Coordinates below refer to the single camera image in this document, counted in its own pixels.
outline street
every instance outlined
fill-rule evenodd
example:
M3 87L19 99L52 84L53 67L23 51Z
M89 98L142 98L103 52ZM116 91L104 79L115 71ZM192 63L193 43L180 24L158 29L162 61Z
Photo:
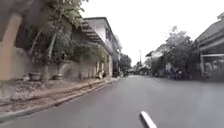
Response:
M147 111L158 128L223 128L224 84L129 76L59 107L1 128L142 128Z

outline stone wall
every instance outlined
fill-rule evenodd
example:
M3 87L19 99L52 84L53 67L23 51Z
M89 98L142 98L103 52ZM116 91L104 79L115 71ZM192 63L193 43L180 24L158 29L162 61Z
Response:
M24 75L28 75L29 72L33 72L36 69L42 71L43 67L35 67L27 53L22 48L14 48L12 55L12 70L11 79L22 78ZM50 67L50 76L56 75L58 69L56 66ZM82 74L83 78L90 78L96 75L96 64L94 62L83 61L81 64L70 62L64 64L60 73L62 73L65 78L78 79L79 72Z

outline sky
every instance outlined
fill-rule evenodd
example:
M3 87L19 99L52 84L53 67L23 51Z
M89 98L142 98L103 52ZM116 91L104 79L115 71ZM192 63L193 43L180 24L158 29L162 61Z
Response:
M224 12L222 0L89 0L83 17L107 17L132 65L165 43L173 26L194 40Z

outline wall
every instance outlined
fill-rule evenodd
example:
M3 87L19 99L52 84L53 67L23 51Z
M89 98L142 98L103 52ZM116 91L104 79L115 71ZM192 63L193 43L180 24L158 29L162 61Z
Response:
M27 53L22 48L14 48L12 55L12 70L11 78L22 78L24 75L28 75L29 72L33 72L36 69L43 70L43 67L35 67ZM56 75L58 69L56 66L50 67L50 76ZM82 64L75 62L67 63L62 66L60 73L65 78L78 79L78 74L81 72L84 78L92 77L96 75L96 64L94 62L84 61Z
M12 14L4 32L0 47L0 80L9 80L11 77L13 48L21 21L20 15Z

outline building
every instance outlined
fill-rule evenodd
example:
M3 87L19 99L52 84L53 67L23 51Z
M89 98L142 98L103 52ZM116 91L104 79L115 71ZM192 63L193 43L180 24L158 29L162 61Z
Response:
M115 71L114 69L119 70L118 62L121 55L121 44L119 39L114 35L106 17L92 17L85 18L84 20L88 22L89 26L97 35L99 35L100 39L97 39L93 32L88 32L87 34L88 36L91 36L91 38L95 38L96 41L106 49L109 62L105 64L105 71L112 76Z
M200 68L202 75L217 74L223 69L224 62L224 13L218 16L218 21L210 25L193 44L200 53Z
M47 15L46 13L51 10L51 8L46 7L43 11L43 5L43 1L35 0L30 5L30 8L26 8L26 11L24 11L24 8L20 8L23 9L21 11L12 11L12 9L9 9L6 10L9 14L0 19L0 26L5 26L4 29L1 28L0 32L0 80L21 78L37 68L40 70L43 68L33 65L27 55L30 49L30 43L33 41L35 33L40 29L32 23L35 19ZM91 26L91 21L98 24L97 27L99 29ZM121 47L106 18L96 21L91 20L91 18L86 19L82 22L81 28L79 29L77 29L66 16L63 16L62 22L66 28L64 32L67 33L69 39L71 38L79 44L102 46L105 49L108 53L108 57L106 57L108 60L105 61L107 63L102 67L112 76L113 60L119 59ZM49 38L52 36L47 32L42 32L40 35L38 42L49 42ZM72 78L77 78L79 73L81 73L84 78L89 78L95 76L98 70L99 65L96 64L95 61L84 58L80 63L72 62L64 65L61 72L64 76L70 76ZM52 76L55 73L56 67L52 66L50 68L50 75Z

